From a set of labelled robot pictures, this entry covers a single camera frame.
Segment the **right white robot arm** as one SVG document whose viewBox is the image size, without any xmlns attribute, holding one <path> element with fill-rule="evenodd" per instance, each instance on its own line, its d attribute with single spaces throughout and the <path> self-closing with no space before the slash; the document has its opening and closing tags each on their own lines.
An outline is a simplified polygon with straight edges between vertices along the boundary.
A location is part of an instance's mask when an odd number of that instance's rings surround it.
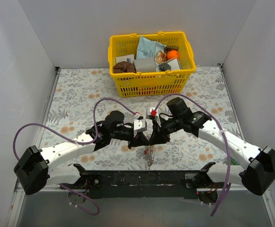
<svg viewBox="0 0 275 227">
<path fill-rule="evenodd" d="M 166 120 L 157 109 L 147 110 L 147 117 L 153 123 L 150 145 L 168 143 L 172 133 L 184 130 L 215 145 L 238 162 L 233 167 L 209 162 L 196 174 L 185 177 L 187 185 L 211 188 L 216 183 L 232 183 L 243 185 L 255 195 L 264 194 L 275 180 L 274 149 L 257 147 L 223 130 L 212 116 L 202 111 L 192 112 L 182 98 L 170 100 L 167 106 L 171 113 Z"/>
</svg>

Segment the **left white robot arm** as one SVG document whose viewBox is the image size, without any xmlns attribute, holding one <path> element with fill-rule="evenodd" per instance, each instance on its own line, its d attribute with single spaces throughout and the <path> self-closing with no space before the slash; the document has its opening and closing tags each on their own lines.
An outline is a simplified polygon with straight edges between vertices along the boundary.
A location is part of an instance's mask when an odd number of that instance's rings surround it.
<svg viewBox="0 0 275 227">
<path fill-rule="evenodd" d="M 67 142 L 47 148 L 30 146 L 18 158 L 14 172 L 27 195 L 60 183 L 82 189 L 90 182 L 83 167 L 79 164 L 62 167 L 63 163 L 100 150 L 112 139 L 127 141 L 128 148 L 147 146 L 149 141 L 143 134 L 146 130 L 146 121 L 139 114 L 132 123 L 124 123 L 124 114 L 112 111 L 103 121 L 96 122 L 91 129 Z"/>
</svg>

